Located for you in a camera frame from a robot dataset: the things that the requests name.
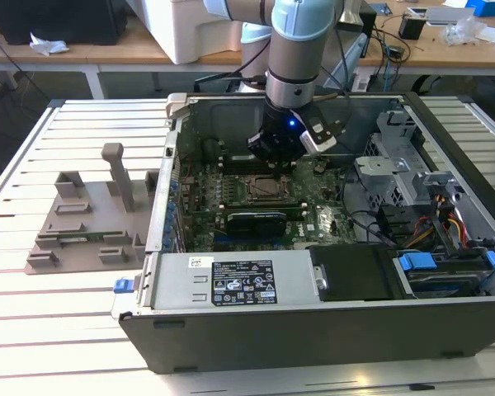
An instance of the white sticker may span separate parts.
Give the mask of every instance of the white sticker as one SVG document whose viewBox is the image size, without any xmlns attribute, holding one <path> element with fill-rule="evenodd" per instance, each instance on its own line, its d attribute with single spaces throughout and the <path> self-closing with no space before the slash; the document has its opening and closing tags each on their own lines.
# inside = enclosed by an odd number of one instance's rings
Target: white sticker
<svg viewBox="0 0 495 396">
<path fill-rule="evenodd" d="M 189 268 L 211 268 L 214 257 L 189 257 Z"/>
</svg>

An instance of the red wire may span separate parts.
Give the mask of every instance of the red wire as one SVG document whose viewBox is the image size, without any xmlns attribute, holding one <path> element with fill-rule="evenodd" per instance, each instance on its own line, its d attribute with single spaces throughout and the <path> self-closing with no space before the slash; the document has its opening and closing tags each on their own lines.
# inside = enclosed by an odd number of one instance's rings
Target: red wire
<svg viewBox="0 0 495 396">
<path fill-rule="evenodd" d="M 418 233 L 418 225 L 423 221 L 423 220 L 428 220 L 429 218 L 427 216 L 422 216 L 420 219 L 418 219 L 418 221 L 416 222 L 416 224 L 414 224 L 414 234 L 413 235 L 416 235 Z"/>
<path fill-rule="evenodd" d="M 467 240 L 466 240 L 467 239 L 467 235 L 466 235 L 467 231 L 466 231 L 464 222 L 456 219 L 452 213 L 449 213 L 449 217 L 460 224 L 460 232 L 461 232 L 460 241 L 462 242 L 462 246 L 464 246 L 464 248 L 465 248 L 467 245 Z"/>
</svg>

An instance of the computer tower case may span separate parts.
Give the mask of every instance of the computer tower case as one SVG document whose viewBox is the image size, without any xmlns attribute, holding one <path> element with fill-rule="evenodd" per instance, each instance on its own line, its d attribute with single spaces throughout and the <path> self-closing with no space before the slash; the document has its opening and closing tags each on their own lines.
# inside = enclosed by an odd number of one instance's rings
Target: computer tower case
<svg viewBox="0 0 495 396">
<path fill-rule="evenodd" d="M 0 32 L 10 45 L 44 40 L 115 45 L 126 27 L 125 0 L 0 0 Z"/>
</svg>

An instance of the power supply label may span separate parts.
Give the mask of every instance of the power supply label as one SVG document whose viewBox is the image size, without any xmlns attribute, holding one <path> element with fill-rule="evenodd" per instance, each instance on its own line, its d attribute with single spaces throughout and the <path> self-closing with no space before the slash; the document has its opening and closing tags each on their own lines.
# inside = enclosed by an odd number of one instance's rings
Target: power supply label
<svg viewBox="0 0 495 396">
<path fill-rule="evenodd" d="M 217 307 L 276 304 L 272 261 L 213 262 L 211 300 Z"/>
</svg>

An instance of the blue box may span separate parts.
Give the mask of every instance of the blue box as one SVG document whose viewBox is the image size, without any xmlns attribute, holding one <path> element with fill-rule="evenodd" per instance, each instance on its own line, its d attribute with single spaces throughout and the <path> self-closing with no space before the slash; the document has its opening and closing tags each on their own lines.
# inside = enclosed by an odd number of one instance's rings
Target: blue box
<svg viewBox="0 0 495 396">
<path fill-rule="evenodd" d="M 468 0 L 466 7 L 475 7 L 474 15 L 477 17 L 495 17 L 495 2 L 484 0 Z"/>
</svg>

